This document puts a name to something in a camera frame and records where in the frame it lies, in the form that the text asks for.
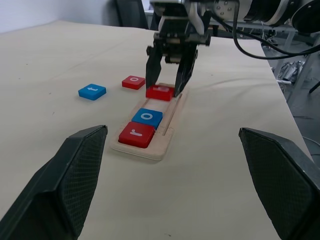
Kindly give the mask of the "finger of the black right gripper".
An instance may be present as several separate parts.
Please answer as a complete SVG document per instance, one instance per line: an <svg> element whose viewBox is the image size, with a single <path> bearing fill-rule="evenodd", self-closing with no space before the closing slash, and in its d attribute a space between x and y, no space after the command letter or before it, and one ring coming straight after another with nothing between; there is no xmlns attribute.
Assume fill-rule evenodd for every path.
<svg viewBox="0 0 320 240"><path fill-rule="evenodd" d="M177 97L184 90L190 80L197 57L197 49L189 49L182 55L175 79L174 97Z"/></svg>
<svg viewBox="0 0 320 240"><path fill-rule="evenodd" d="M161 60L162 54L159 51L152 51L146 63L145 83L146 87L150 88L155 85L160 72L161 72Z"/></svg>

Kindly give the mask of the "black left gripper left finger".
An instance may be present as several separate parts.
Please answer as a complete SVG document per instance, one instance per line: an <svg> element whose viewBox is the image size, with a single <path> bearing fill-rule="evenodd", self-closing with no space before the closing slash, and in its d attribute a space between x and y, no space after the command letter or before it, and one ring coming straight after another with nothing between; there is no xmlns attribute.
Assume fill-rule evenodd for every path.
<svg viewBox="0 0 320 240"><path fill-rule="evenodd" d="M78 240L98 183L108 128L65 139L0 220L0 240Z"/></svg>

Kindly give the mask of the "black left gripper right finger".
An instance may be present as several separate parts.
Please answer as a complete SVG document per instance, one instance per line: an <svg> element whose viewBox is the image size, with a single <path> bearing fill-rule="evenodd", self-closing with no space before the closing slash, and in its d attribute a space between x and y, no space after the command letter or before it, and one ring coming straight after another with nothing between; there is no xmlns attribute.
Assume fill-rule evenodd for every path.
<svg viewBox="0 0 320 240"><path fill-rule="evenodd" d="M291 140L242 127L257 195L281 240L320 240L320 168Z"/></svg>

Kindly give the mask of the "red letter b block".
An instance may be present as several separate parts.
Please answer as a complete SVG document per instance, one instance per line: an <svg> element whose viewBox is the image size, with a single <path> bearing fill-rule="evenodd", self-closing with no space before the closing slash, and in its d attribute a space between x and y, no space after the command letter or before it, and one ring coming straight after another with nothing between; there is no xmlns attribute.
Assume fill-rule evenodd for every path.
<svg viewBox="0 0 320 240"><path fill-rule="evenodd" d="M170 102L174 96L174 88L164 85L153 85L146 89L145 96L149 99Z"/></svg>

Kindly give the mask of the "red letter o block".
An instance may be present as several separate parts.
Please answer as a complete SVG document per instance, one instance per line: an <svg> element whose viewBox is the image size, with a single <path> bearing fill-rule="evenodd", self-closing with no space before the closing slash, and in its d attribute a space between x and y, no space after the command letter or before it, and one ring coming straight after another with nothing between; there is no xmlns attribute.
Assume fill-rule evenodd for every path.
<svg viewBox="0 0 320 240"><path fill-rule="evenodd" d="M133 75L128 76L121 82L122 87L133 90L139 90L145 83L145 78Z"/></svg>

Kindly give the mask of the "blue letter o block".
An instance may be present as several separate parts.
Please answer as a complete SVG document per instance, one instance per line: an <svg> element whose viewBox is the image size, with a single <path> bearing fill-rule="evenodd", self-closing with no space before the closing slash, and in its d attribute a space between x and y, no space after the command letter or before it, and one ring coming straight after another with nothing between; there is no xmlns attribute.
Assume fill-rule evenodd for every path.
<svg viewBox="0 0 320 240"><path fill-rule="evenodd" d="M162 112L147 108L140 108L133 116L131 121L135 123L152 126L155 130L157 130L162 119Z"/></svg>

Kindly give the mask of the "blue letter t block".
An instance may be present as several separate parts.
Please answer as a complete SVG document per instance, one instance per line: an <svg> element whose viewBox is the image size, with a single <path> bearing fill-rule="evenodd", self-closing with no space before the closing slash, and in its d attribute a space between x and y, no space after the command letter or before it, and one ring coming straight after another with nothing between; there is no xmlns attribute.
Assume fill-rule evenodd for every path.
<svg viewBox="0 0 320 240"><path fill-rule="evenodd" d="M89 84L80 90L78 90L78 95L87 100L95 101L101 96L107 93L107 89L104 86Z"/></svg>

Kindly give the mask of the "red letter r block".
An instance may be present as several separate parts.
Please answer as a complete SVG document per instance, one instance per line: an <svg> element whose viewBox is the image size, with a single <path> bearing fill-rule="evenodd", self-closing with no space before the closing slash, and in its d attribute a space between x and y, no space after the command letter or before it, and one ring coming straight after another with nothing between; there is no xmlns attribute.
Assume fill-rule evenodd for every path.
<svg viewBox="0 0 320 240"><path fill-rule="evenodd" d="M155 134L151 125L130 121L119 134L118 142L138 148L147 148Z"/></svg>

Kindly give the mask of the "wooden letter tray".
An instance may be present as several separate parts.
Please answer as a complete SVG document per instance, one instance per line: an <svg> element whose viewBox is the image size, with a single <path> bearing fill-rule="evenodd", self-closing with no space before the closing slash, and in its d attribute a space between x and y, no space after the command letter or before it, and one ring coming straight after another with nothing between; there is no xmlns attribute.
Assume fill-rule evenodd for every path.
<svg viewBox="0 0 320 240"><path fill-rule="evenodd" d="M150 100L144 99L140 101L132 110L129 118L125 120L122 126L118 129L115 135L110 140L110 148L118 152L126 153L129 155L150 159L154 161L161 161L165 156L171 139L175 133L176 125L179 122L181 111L184 107L189 90L186 88L177 97L174 97L168 102L168 106L164 111L164 118L159 123L158 128L155 130L154 135L150 139L147 147L139 147L132 144L122 143L119 136L130 123L131 119L138 112L139 109L145 107Z"/></svg>

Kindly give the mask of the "black office chair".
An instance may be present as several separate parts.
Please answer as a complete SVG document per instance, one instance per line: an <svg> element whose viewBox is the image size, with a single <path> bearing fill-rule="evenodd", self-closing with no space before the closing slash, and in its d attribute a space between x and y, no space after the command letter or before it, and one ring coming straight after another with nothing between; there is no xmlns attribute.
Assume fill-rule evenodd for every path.
<svg viewBox="0 0 320 240"><path fill-rule="evenodd" d="M142 0L115 0L121 27L149 29Z"/></svg>

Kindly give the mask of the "crumpled silver plastic wrap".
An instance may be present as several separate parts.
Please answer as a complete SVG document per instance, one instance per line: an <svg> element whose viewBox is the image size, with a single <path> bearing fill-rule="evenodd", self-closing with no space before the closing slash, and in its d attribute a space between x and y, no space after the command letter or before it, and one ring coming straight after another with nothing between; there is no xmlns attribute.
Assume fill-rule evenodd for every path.
<svg viewBox="0 0 320 240"><path fill-rule="evenodd" d="M305 61L286 62L280 69L277 77L280 81L287 81L294 84L304 67Z"/></svg>

